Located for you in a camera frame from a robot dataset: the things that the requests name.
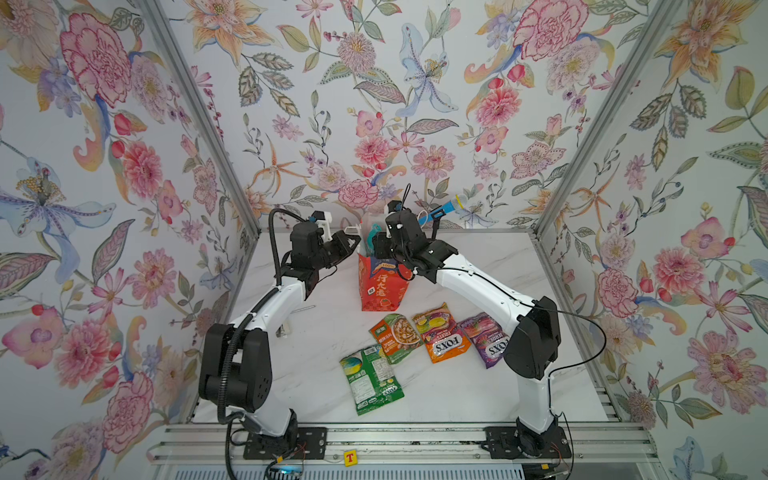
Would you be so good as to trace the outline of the orange Fox's candy packet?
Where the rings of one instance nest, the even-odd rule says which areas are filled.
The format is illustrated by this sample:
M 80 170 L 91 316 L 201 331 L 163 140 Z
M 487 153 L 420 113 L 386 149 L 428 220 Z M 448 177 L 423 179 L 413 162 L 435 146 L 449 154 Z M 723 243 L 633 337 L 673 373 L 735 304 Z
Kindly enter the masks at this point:
M 471 347 L 446 303 L 418 313 L 412 320 L 433 364 L 460 356 Z

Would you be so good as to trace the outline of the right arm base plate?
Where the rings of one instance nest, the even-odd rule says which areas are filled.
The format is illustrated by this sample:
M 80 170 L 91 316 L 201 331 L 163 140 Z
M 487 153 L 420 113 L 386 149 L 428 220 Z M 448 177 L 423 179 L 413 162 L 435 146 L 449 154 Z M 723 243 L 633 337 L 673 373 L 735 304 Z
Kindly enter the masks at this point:
M 480 448 L 492 459 L 564 460 L 572 458 L 567 432 L 556 424 L 543 433 L 525 426 L 489 426 Z

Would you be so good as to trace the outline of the purple Fox's candy packet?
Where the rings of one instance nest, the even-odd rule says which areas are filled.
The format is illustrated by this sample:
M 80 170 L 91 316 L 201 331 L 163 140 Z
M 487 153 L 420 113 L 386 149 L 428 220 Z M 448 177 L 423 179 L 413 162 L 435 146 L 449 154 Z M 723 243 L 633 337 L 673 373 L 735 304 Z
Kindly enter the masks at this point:
M 503 358 L 509 335 L 490 315 L 481 312 L 459 322 L 458 327 L 471 341 L 487 369 Z

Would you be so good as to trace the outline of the teal snack packet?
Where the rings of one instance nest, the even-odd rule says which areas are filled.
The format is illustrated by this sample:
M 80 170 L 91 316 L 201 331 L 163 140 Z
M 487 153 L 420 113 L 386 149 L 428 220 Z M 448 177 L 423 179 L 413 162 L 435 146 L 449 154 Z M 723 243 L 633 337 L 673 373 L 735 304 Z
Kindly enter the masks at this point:
M 372 243 L 375 237 L 382 231 L 382 227 L 379 224 L 373 224 L 370 231 L 366 236 L 366 241 Z

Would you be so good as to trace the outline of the orange green nut snack packet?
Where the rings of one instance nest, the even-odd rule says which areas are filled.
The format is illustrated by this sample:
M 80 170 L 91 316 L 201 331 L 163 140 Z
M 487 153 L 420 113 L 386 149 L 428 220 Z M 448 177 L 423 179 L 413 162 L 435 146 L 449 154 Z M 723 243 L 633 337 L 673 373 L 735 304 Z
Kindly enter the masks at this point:
M 381 346 L 390 365 L 400 363 L 423 344 L 411 322 L 397 313 L 385 316 L 369 332 Z

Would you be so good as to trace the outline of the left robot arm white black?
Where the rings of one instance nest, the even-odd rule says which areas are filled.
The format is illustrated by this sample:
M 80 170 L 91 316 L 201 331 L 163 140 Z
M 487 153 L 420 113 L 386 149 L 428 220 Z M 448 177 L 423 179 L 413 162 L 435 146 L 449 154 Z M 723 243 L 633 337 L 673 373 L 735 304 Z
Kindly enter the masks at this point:
M 355 253 L 362 235 L 357 226 L 334 231 L 331 215 L 323 211 L 305 219 L 275 208 L 268 227 L 274 284 L 243 315 L 209 328 L 198 394 L 216 406 L 219 423 L 238 422 L 251 433 L 282 438 L 296 420 L 272 393 L 270 339 L 309 298 L 321 272 L 337 268 Z

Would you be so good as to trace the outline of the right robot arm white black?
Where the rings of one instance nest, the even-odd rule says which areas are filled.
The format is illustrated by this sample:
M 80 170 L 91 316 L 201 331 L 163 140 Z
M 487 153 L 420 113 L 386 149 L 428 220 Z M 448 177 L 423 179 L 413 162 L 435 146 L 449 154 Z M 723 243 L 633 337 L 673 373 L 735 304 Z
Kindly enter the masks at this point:
M 550 367 L 561 344 L 560 316 L 548 297 L 538 300 L 507 287 L 474 266 L 454 246 L 427 236 L 401 201 L 388 205 L 385 231 L 374 237 L 375 255 L 403 264 L 416 276 L 449 289 L 495 320 L 509 336 L 502 358 L 518 377 L 520 408 L 515 433 L 532 451 L 559 441 L 565 416 L 553 409 Z

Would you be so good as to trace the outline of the red paper bag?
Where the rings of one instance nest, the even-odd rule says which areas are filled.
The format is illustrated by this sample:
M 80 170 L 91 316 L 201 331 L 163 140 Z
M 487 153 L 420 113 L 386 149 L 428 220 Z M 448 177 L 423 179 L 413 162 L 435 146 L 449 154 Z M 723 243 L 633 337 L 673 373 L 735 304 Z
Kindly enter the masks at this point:
M 358 289 L 363 312 L 395 312 L 401 305 L 412 273 L 393 259 L 380 259 L 364 233 L 358 254 Z

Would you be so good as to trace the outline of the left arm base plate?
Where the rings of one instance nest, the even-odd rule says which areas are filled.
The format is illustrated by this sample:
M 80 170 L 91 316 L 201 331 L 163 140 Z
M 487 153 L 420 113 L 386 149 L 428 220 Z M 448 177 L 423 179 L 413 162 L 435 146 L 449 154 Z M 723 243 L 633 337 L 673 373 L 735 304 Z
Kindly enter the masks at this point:
M 327 447 L 325 427 L 289 428 L 283 436 L 249 434 L 243 458 L 245 460 L 287 459 L 293 453 L 298 460 L 323 460 Z

